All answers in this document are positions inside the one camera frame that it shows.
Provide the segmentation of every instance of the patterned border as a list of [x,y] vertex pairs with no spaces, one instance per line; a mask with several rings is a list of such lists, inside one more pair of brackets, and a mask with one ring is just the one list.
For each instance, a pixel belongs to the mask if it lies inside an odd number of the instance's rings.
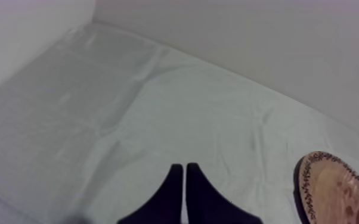
[[325,153],[325,152],[321,152],[321,151],[313,152],[313,153],[306,155],[303,158],[303,161],[301,164],[301,165],[303,165],[303,173],[302,173],[303,184],[302,184],[302,186],[299,186],[299,188],[300,188],[301,192],[303,191],[305,193],[305,197],[303,198],[305,200],[304,202],[307,205],[307,208],[304,206],[305,212],[309,215],[310,221],[314,222],[315,224],[317,223],[316,213],[313,208],[312,195],[310,194],[310,191],[309,191],[309,186],[310,186],[309,179],[311,177],[310,170],[311,170],[311,165],[313,163],[322,161],[323,159],[331,160],[332,162],[341,164],[351,174],[351,176],[353,178],[355,178],[356,180],[359,181],[359,175],[355,172],[355,170],[353,170],[349,165],[347,165],[344,161],[342,161],[340,158],[338,158],[335,155],[331,155],[329,153]]

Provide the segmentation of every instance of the white wall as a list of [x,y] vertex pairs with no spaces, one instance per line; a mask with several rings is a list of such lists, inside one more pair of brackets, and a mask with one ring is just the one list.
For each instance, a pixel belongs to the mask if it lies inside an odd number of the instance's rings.
[[359,130],[359,0],[98,0],[95,19],[242,74]]
[[0,83],[69,29],[87,24],[94,0],[0,0]]

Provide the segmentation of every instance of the decorative plate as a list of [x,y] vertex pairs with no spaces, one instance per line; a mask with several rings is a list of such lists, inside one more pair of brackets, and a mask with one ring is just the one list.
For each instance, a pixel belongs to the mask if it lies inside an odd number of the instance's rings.
[[340,158],[319,151],[306,155],[298,182],[310,224],[359,224],[359,175]]

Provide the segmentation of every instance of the wrinkled fabric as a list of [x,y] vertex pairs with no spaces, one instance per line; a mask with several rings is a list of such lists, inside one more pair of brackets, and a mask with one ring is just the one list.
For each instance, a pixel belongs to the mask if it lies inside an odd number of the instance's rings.
[[264,223],[300,223],[293,170],[311,151],[339,156],[359,173],[359,133],[343,124],[182,52],[93,24],[0,86],[0,223],[72,215],[115,223],[154,194],[172,163],[189,162]]

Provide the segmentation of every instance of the white sheet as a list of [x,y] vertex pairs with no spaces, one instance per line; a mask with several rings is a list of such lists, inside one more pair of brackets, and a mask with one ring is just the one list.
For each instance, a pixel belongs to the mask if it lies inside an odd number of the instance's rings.
[[115,223],[153,195],[170,164],[193,161],[264,223],[299,223],[293,169],[317,150],[359,173],[359,133],[244,77],[94,24],[0,87],[0,223],[78,213]]

